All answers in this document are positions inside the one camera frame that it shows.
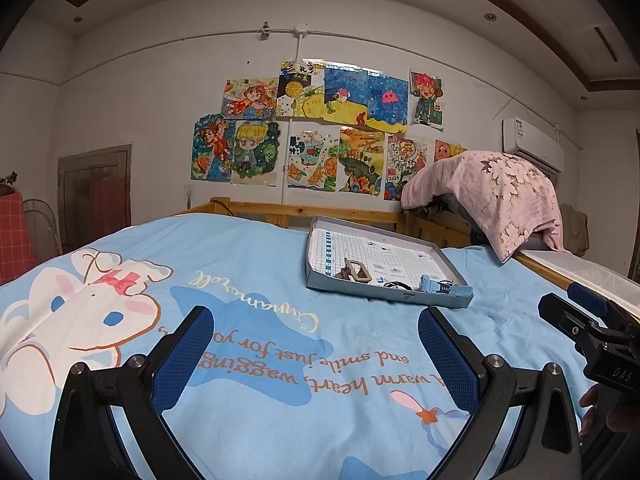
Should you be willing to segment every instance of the gray tray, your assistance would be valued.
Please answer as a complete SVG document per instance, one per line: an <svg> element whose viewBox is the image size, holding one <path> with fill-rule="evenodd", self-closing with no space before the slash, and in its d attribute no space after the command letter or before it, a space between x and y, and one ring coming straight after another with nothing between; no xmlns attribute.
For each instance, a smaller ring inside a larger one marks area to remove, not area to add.
<svg viewBox="0 0 640 480"><path fill-rule="evenodd" d="M356 283L347 280L327 276L318 272L311 266L311 233L314 229L325 229L337 233L368 238L375 242L390 244L396 247L422 251L433 258L446 278L456 285L467 285L465 279L460 275L456 267L449 261L444 253L435 245L424 240L418 240L409 236L393 233L384 229L364 226L354 222L316 216L309 227L309 236L306 240L306 286L315 290L328 290L352 296L363 296L365 298L377 298L387 301L401 301L403 303L417 303L423 305L444 306L447 308L466 308L471 302L473 295L450 296L437 292L419 292L416 290L402 290L398 288L388 288L369 283Z"/></svg>

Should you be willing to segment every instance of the fish drawing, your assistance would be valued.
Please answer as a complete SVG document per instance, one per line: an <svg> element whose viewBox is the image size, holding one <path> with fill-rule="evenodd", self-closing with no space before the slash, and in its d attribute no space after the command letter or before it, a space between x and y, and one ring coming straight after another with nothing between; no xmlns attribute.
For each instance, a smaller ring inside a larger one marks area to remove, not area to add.
<svg viewBox="0 0 640 480"><path fill-rule="evenodd" d="M469 420L469 414L460 410L449 410L448 412L443 412L440 408L427 410L411 395L400 390L393 390L390 395L401 406L416 412L415 415L420 418L429 443L436 448L441 457L447 454Z"/></svg>
<svg viewBox="0 0 640 480"><path fill-rule="evenodd" d="M349 92L346 88L340 88L334 94L334 99L341 103L345 102L349 97L351 97L351 92Z"/></svg>
<svg viewBox="0 0 640 480"><path fill-rule="evenodd" d="M396 93L393 90L387 90L386 92L384 92L382 94L382 102L385 105L388 105L389 103L395 103L398 102L400 99L398 99L398 96L396 95Z"/></svg>

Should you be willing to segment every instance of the cable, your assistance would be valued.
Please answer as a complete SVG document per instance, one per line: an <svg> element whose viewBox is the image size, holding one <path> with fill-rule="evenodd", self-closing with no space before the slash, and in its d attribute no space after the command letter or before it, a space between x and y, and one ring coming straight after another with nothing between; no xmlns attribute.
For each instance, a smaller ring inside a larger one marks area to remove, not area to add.
<svg viewBox="0 0 640 480"><path fill-rule="evenodd" d="M224 202L220 202L220 200L209 200L209 203L210 204L220 204L223 208L225 208L227 211L229 211L229 214L231 216L235 216L235 217L238 216L233 211L231 211L231 209L229 209L228 205L226 205Z"/></svg>
<svg viewBox="0 0 640 480"><path fill-rule="evenodd" d="M66 83L72 81L73 79L76 79L84 74L87 74L88 72L91 72L92 70L105 65L111 61L117 60L117 59L121 59L123 57L126 56L130 56L131 54L136 54L139 52L142 52L144 50L149 50L151 48L154 48L156 46L163 46L163 45L167 45L167 44L171 44L171 43L177 43L179 41L186 41L186 40L196 40L199 38L212 38L215 36L229 36L229 35L233 35L233 34L256 34L258 31L256 30L226 30L226 31L221 31L221 32L209 32L209 33L205 33L205 34L193 34L192 36L183 36L181 38L175 38L173 40L166 40L166 41L160 41L158 43L154 43L154 44L150 44L147 46L143 46L140 48L137 48L135 50L131 50L129 52L124 52L122 54L118 54L117 56L112 57L111 59L107 59L103 62L97 63L96 65L93 65L85 70L83 70L82 72L79 72L67 79L65 79L63 82L61 83L54 83L54 82L49 82L50 84L55 84L57 86L62 86L65 85ZM297 34L295 29L292 28L272 28L270 30L271 34ZM478 77L474 74L472 74L471 72L468 72L467 70L464 70L462 68L458 68L450 63L447 63L445 61L439 60L435 57L430 57L427 56L426 54L422 54L421 52L412 50L410 48L405 48L393 43L387 43L386 41L379 41L379 40L373 40L371 38L364 38L361 36L355 36L353 34L343 34L340 32L329 32L329 31L324 31L324 30L309 30L306 32L309 35L315 35L315 36L329 36L329 37L333 37L333 38L345 38L347 40L358 40L358 41L366 41L367 43L373 43L373 44L378 44L378 45L382 45L382 46L388 46L389 48L394 48L396 50L401 50L403 52L407 52L409 54L414 54L414 56L419 56L419 57L423 57L424 59L429 59L430 61L439 63L440 65L446 66L448 68L451 68L453 70L457 70L458 72L462 72L465 75L468 75L469 77L478 80L481 83L484 83L485 85L497 90L498 92L503 93L504 95L506 95L507 97L510 97L511 99L513 99L514 101L516 101L517 103L521 104L522 106L524 106L527 109L527 113L529 111L535 113L538 117L540 117L540 119L542 119L543 121L545 121L545 123L549 124L550 126L555 127L555 125L557 124L556 122L552 122L549 121L548 119L546 119L544 116L542 116L539 112L535 111L533 108L530 108L529 106L527 106L526 104L524 104L524 102L522 102L521 100L518 99L517 95L512 96L511 94L509 94L507 91L503 90L502 88L496 86L495 84L489 83L487 80L482 79L481 77ZM13 74L13 73L5 73L6 75L15 75L18 77L25 77L23 75L18 75L18 74ZM580 144L578 144L577 142L575 142L571 137L569 137L566 133L564 133L563 131L560 131L560 134L565 137L570 143L572 143L576 148L578 148L579 150L582 150L582 146L580 146Z"/></svg>
<svg viewBox="0 0 640 480"><path fill-rule="evenodd" d="M405 288L406 290L413 290L409 285L403 282L388 282L383 286L386 286L386 288Z"/></svg>

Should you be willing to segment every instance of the blue gripper pad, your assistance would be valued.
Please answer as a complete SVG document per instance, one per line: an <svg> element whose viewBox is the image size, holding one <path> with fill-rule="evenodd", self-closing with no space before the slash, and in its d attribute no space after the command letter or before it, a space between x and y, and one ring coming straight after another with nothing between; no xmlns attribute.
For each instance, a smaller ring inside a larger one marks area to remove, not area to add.
<svg viewBox="0 0 640 480"><path fill-rule="evenodd" d="M571 283L566 290L567 297L580 305L582 308L591 312L595 317L601 319L607 317L609 313L609 307L607 302L600 296L591 292L585 286L580 283Z"/></svg>
<svg viewBox="0 0 640 480"><path fill-rule="evenodd" d="M478 378L428 310L418 318L418 336L456 406L473 415L480 403Z"/></svg>
<svg viewBox="0 0 640 480"><path fill-rule="evenodd" d="M157 413L170 410L178 402L212 336L213 315L204 308L155 374L151 404Z"/></svg>

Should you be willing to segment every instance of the red cloth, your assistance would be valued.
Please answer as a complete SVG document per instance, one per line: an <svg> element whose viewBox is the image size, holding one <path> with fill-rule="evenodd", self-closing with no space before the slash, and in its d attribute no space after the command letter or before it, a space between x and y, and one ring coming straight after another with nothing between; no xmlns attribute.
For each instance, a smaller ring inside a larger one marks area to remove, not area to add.
<svg viewBox="0 0 640 480"><path fill-rule="evenodd" d="M4 285L37 265L33 255L22 195L0 196L0 285Z"/></svg>
<svg viewBox="0 0 640 480"><path fill-rule="evenodd" d="M126 193L123 178L107 176L90 182L92 240L127 227Z"/></svg>

